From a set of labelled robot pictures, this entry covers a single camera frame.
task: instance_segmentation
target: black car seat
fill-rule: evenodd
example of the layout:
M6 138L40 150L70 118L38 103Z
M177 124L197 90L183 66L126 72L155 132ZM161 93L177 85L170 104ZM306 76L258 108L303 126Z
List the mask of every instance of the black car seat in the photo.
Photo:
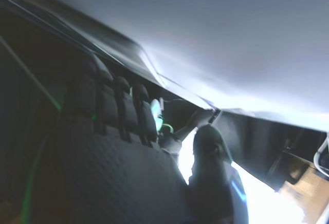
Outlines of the black car seat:
M188 188L156 143L147 90L83 60L27 190L24 223L189 223Z

